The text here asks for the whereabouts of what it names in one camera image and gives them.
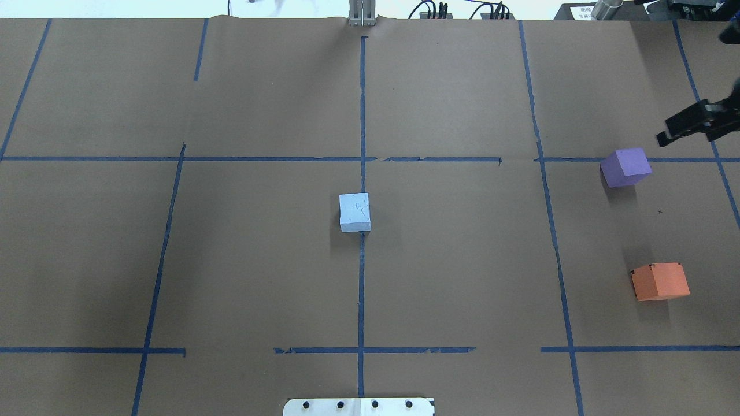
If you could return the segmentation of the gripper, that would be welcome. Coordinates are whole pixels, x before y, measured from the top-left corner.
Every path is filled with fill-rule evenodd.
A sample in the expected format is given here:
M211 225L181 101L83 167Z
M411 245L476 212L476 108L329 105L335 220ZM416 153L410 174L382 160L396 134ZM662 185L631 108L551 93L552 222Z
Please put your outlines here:
M709 142L738 131L739 78L735 80L728 97L714 103L701 99L666 119L664 130L656 135L656 142L664 148L688 135L704 133L708 127L706 139Z

